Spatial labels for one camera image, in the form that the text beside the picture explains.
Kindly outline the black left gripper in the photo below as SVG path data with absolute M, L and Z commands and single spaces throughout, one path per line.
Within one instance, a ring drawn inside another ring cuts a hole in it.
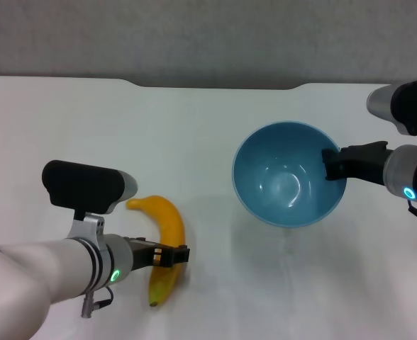
M 132 271 L 149 266 L 174 267 L 188 262 L 190 249 L 185 244 L 167 246 L 147 241 L 144 237 L 128 237 L 127 242 L 133 255 Z

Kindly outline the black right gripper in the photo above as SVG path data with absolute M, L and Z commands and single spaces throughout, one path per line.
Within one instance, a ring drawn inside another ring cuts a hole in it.
M 384 167 L 392 150 L 388 142 L 378 141 L 364 145 L 352 145 L 340 150 L 323 149 L 322 161 L 326 180 L 360 179 L 384 185 Z

